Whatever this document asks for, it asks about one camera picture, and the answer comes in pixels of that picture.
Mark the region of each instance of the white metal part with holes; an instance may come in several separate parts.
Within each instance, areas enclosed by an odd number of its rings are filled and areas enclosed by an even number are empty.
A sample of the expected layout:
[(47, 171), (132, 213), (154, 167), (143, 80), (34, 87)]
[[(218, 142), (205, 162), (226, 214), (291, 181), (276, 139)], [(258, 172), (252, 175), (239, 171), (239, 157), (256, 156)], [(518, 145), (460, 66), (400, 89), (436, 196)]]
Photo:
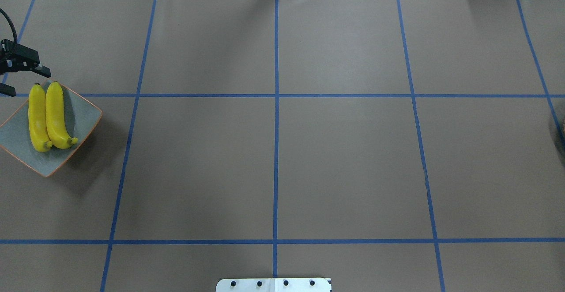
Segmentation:
[(331, 279), (223, 279), (216, 285), (216, 292), (331, 292)]

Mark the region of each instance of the vertical blue line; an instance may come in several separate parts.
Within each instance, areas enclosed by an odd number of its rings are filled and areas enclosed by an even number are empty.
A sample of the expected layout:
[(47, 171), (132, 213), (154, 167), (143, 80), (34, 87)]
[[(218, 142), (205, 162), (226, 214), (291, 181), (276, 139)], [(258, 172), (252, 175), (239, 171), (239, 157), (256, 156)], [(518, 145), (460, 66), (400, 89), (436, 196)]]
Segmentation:
[(557, 133), (559, 134), (559, 139), (561, 139), (561, 143), (565, 148), (565, 137), (563, 137), (563, 132), (560, 129), (559, 119), (557, 119), (557, 114), (555, 113), (555, 109), (553, 108), (553, 102), (551, 101), (551, 97), (549, 96), (549, 89), (547, 89), (547, 84), (545, 83), (545, 79), (543, 78), (543, 73), (541, 72), (541, 67), (539, 66), (539, 61), (537, 59), (537, 55), (535, 54), (535, 49), (533, 48), (533, 44), (531, 43), (528, 27), (526, 26), (526, 20), (524, 18), (524, 12), (522, 11), (522, 4), (520, 0), (516, 0), (516, 4), (518, 5), (518, 12), (520, 12), (520, 19), (522, 20), (522, 27), (524, 27), (524, 33), (526, 39), (528, 40), (531, 56), (533, 57), (533, 61), (535, 62), (535, 68), (537, 68), (537, 74), (539, 75), (539, 80), (541, 80), (541, 86), (543, 87), (543, 91), (545, 92), (545, 97), (547, 98), (547, 104), (549, 104), (549, 109), (551, 110), (551, 116), (553, 117), (553, 122), (557, 127)]
[(410, 95), (412, 97), (412, 111), (414, 112), (414, 121), (416, 124), (416, 133), (418, 135), (418, 145), (420, 147), (420, 160), (422, 161), (422, 168), (424, 170), (424, 180), (426, 182), (426, 194), (428, 197), (428, 210), (429, 219), (432, 224), (432, 235), (434, 241), (434, 248), (436, 250), (437, 272), (440, 278), (440, 289), (445, 292), (444, 271), (441, 265), (440, 244), (437, 240), (436, 230), (436, 217), (433, 213), (432, 191), (429, 187), (428, 167), (426, 165), (426, 154), (424, 153), (424, 144), (422, 142), (422, 131), (420, 130), (420, 119), (418, 117), (418, 107), (416, 105), (416, 95), (414, 92), (414, 83), (412, 82), (412, 69), (410, 67), (410, 58), (408, 57), (408, 46), (406, 44), (406, 32), (404, 31), (404, 20), (402, 18), (402, 7), (400, 0), (396, 0), (398, 7), (398, 19), (400, 22), (400, 31), (402, 34), (402, 45), (404, 46), (404, 60), (406, 61), (406, 71), (408, 73), (408, 84), (410, 85)]
[(278, 276), (279, 239), (279, 0), (275, 0), (275, 164), (273, 182), (273, 278)]
[(139, 105), (139, 95), (141, 93), (141, 84), (143, 82), (143, 72), (145, 71), (145, 60), (147, 59), (147, 51), (149, 49), (149, 41), (151, 40), (151, 29), (153, 28), (153, 17), (155, 15), (155, 7), (157, 6), (157, 0), (153, 0), (153, 6), (151, 6), (151, 16), (149, 18), (149, 26), (147, 27), (147, 36), (145, 38), (145, 48), (143, 49), (143, 58), (141, 59), (141, 67), (139, 68), (139, 79), (137, 80), (137, 93), (136, 99), (133, 103), (133, 112), (132, 112), (132, 119), (129, 123), (129, 133), (128, 133), (128, 141), (125, 145), (125, 155), (124, 155), (124, 163), (121, 167), (121, 176), (120, 176), (120, 184), (117, 188), (117, 197), (116, 197), (116, 205), (113, 210), (113, 219), (112, 219), (112, 227), (109, 232), (109, 244), (108, 250), (106, 252), (106, 259), (104, 262), (104, 271), (102, 272), (102, 281), (100, 284), (100, 292), (104, 292), (105, 290), (105, 282), (108, 276), (108, 268), (110, 257), (112, 255), (112, 246), (113, 246), (113, 238), (116, 233), (116, 224), (117, 224), (117, 216), (120, 210), (120, 203), (121, 203), (121, 194), (124, 188), (124, 180), (125, 180), (125, 169), (128, 165), (129, 159), (129, 149), (132, 144), (132, 137), (133, 137), (133, 127), (135, 126), (136, 115), (137, 115), (137, 106)]
[[(28, 20), (30, 19), (30, 15), (32, 14), (32, 9), (34, 8), (35, 0), (32, 0), (30, 6), (28, 7), (28, 12), (26, 13), (26, 18), (24, 18), (24, 23), (22, 24), (22, 28), (20, 29), (20, 34), (18, 34), (18, 43), (22, 40), (22, 36), (24, 35), (24, 30), (26, 30), (26, 26), (28, 25)], [(2, 79), (2, 83), (6, 84), (6, 80), (8, 80), (8, 72), (4, 75)]]

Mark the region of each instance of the black cable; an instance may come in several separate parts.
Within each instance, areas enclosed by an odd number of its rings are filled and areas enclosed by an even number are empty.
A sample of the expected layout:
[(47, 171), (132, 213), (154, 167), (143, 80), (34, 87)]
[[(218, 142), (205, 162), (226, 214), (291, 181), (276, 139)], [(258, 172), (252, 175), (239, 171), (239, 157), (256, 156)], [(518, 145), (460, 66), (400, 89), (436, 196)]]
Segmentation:
[(12, 30), (12, 36), (14, 36), (14, 46), (11, 49), (6, 48), (6, 54), (4, 55), (4, 57), (2, 57), (2, 59), (0, 59), (0, 63), (2, 63), (8, 60), (8, 58), (10, 58), (10, 56), (12, 55), (12, 51), (14, 50), (14, 47), (16, 47), (16, 44), (18, 43), (18, 34), (16, 33), (16, 27), (14, 27), (14, 23), (12, 22), (12, 19), (10, 19), (8, 14), (6, 14), (6, 12), (2, 10), (2, 8), (0, 8), (0, 14), (2, 14), (2, 16), (4, 16), (8, 21), (8, 25), (10, 25), (10, 30)]

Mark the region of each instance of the banana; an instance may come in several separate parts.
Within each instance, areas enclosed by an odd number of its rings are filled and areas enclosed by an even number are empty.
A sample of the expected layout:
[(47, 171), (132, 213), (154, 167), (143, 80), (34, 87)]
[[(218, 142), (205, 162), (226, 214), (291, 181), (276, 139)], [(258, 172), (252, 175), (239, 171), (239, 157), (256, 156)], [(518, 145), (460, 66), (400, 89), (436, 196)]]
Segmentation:
[(28, 101), (28, 124), (30, 125), (30, 139), (34, 149), (38, 152), (46, 152), (51, 149), (53, 143), (47, 134), (47, 123), (45, 121), (45, 91), (39, 83), (34, 84), (30, 91)]
[(57, 81), (53, 81), (47, 89), (45, 118), (47, 133), (55, 147), (66, 149), (79, 141), (76, 137), (71, 138), (67, 133), (63, 109), (63, 88)]

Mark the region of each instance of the blue grid line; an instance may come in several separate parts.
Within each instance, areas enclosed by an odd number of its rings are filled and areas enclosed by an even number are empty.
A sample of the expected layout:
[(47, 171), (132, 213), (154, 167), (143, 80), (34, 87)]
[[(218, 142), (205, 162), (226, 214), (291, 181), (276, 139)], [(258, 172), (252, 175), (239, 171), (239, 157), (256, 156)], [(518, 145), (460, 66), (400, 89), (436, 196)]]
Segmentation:
[(400, 22), (400, 31), (402, 34), (402, 44), (404, 46), (404, 59), (406, 60), (406, 71), (408, 73), (408, 84), (410, 85), (410, 94), (412, 95), (412, 108), (414, 110), (414, 122), (416, 124), (416, 133), (418, 135), (418, 145), (420, 147), (420, 159), (422, 160), (422, 168), (424, 170), (424, 181), (426, 182), (426, 195), (428, 197), (429, 219), (432, 224), (432, 236), (434, 240), (434, 248), (436, 250), (437, 272), (440, 279), (440, 288), (445, 292), (444, 271), (441, 265), (440, 244), (437, 240), (436, 218), (433, 213), (432, 191), (429, 187), (428, 167), (426, 165), (426, 154), (424, 153), (424, 144), (422, 142), (422, 132), (420, 130), (420, 119), (418, 118), (418, 106), (416, 105), (416, 94), (414, 92), (414, 83), (412, 81), (412, 70), (410, 68), (410, 58), (408, 56), (408, 45), (406, 44), (406, 32), (404, 31), (404, 21), (402, 18), (402, 6), (400, 0), (396, 0), (398, 7), (398, 19)]
[(145, 61), (147, 60), (147, 51), (149, 50), (149, 41), (151, 40), (151, 29), (153, 27), (153, 17), (155, 16), (155, 8), (157, 6), (157, 0), (153, 0), (153, 6), (151, 6), (151, 16), (149, 18), (149, 26), (147, 27), (147, 37), (145, 38), (145, 48), (143, 49), (143, 57), (141, 59), (141, 67), (139, 69), (139, 80), (137, 81), (137, 92), (136, 92), (136, 100), (133, 103), (133, 112), (132, 112), (132, 119), (131, 123), (129, 124), (129, 133), (128, 133), (128, 141), (125, 145), (125, 155), (124, 155), (124, 163), (121, 168), (121, 177), (120, 177), (120, 184), (117, 188), (117, 196), (116, 196), (116, 205), (113, 211), (113, 219), (112, 219), (112, 226), (109, 233), (109, 243), (108, 243), (108, 250), (106, 252), (106, 258), (104, 262), (104, 271), (102, 272), (102, 280), (100, 283), (100, 292), (104, 292), (105, 290), (105, 282), (108, 276), (108, 268), (109, 262), (112, 255), (112, 247), (113, 247), (113, 238), (116, 233), (116, 224), (117, 224), (117, 216), (120, 210), (120, 202), (121, 202), (121, 194), (124, 187), (124, 180), (125, 180), (125, 169), (128, 165), (129, 159), (129, 149), (132, 144), (132, 137), (133, 137), (133, 128), (135, 126), (136, 115), (137, 115), (137, 106), (139, 105), (139, 94), (141, 93), (141, 84), (143, 82), (143, 72), (145, 71)]
[[(28, 12), (26, 13), (26, 18), (24, 18), (24, 23), (22, 24), (22, 28), (20, 29), (20, 34), (18, 35), (18, 43), (22, 40), (22, 36), (24, 35), (24, 30), (26, 30), (26, 26), (28, 26), (28, 20), (30, 20), (30, 15), (32, 14), (32, 9), (34, 8), (35, 0), (30, 2), (30, 6), (28, 7)], [(6, 84), (6, 80), (8, 80), (8, 72), (4, 75), (2, 79), (2, 83)]]
[(275, 160), (273, 177), (273, 278), (278, 276), (279, 239), (279, 0), (275, 0)]
[[(83, 97), (137, 97), (137, 93), (79, 93)], [(18, 93), (18, 97), (28, 97), (28, 93)], [(204, 97), (204, 98), (411, 98), (409, 93), (140, 93), (139, 97)], [(489, 95), (482, 93), (415, 93), (417, 98), (444, 98), (444, 99), (464, 99), (464, 98), (486, 98), (486, 99), (545, 99), (565, 98), (563, 95), (538, 95), (538, 94), (512, 94), (512, 95)]]
[(545, 79), (543, 78), (543, 73), (541, 72), (541, 67), (539, 66), (539, 61), (537, 59), (537, 54), (535, 54), (535, 49), (533, 48), (533, 44), (531, 42), (531, 38), (528, 32), (528, 26), (526, 25), (526, 20), (524, 17), (524, 12), (522, 11), (522, 5), (520, 0), (516, 0), (516, 4), (518, 6), (518, 12), (520, 12), (520, 19), (522, 21), (522, 27), (524, 27), (524, 33), (526, 39), (528, 40), (528, 45), (531, 51), (531, 56), (535, 62), (535, 68), (537, 69), (537, 74), (539, 75), (539, 80), (541, 81), (541, 85), (543, 87), (543, 91), (545, 92), (545, 97), (547, 98), (547, 104), (549, 104), (549, 109), (551, 110), (551, 116), (553, 117), (553, 122), (555, 122), (555, 126), (557, 127), (557, 134), (559, 134), (559, 139), (561, 139), (561, 144), (565, 148), (565, 137), (563, 136), (563, 132), (561, 131), (561, 125), (559, 125), (559, 119), (557, 119), (557, 114), (555, 113), (555, 109), (553, 108), (553, 102), (551, 101), (551, 95), (549, 95), (549, 90), (547, 89), (547, 84), (545, 83)]
[[(565, 237), (438, 238), (438, 243), (536, 243), (565, 242)], [(83, 245), (229, 245), (273, 244), (272, 239), (0, 239), (0, 244), (83, 244)], [(278, 239), (277, 244), (432, 244), (433, 238), (416, 239)]]

